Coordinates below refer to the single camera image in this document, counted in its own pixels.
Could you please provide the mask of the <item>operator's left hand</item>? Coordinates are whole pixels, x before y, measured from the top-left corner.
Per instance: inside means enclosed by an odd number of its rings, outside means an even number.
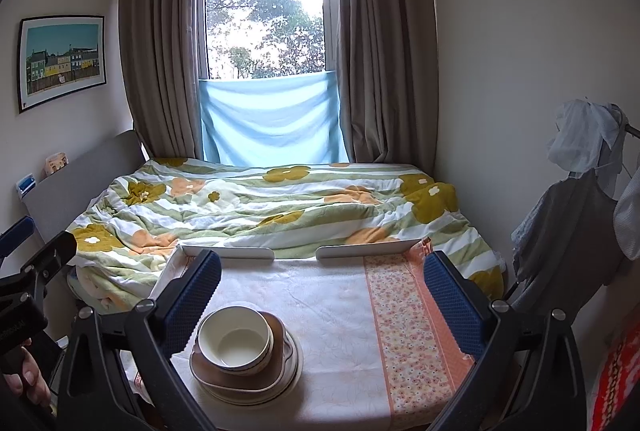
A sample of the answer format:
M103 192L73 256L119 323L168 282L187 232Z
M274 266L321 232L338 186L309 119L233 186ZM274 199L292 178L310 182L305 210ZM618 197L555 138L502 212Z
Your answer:
M22 359L20 373L10 373L9 375L2 373L1 397L2 399L18 399L25 393L30 403L49 409L51 391L34 356L29 352L31 345L32 339L27 339L20 347Z

